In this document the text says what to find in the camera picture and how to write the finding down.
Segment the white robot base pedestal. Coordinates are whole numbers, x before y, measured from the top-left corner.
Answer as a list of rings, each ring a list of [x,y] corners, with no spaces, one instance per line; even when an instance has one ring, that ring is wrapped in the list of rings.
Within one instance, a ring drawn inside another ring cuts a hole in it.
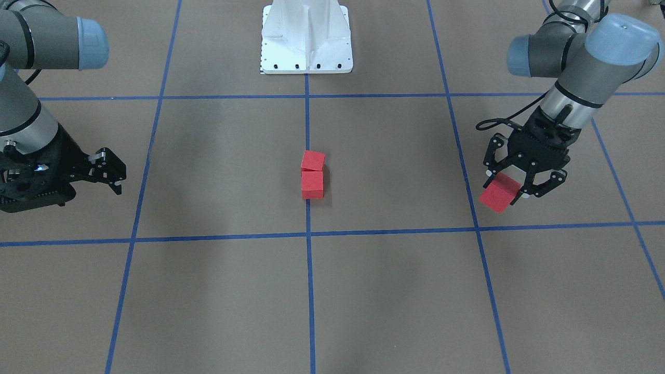
[[[338,1],[273,1],[262,10],[262,74],[345,74],[354,67],[349,10]]]

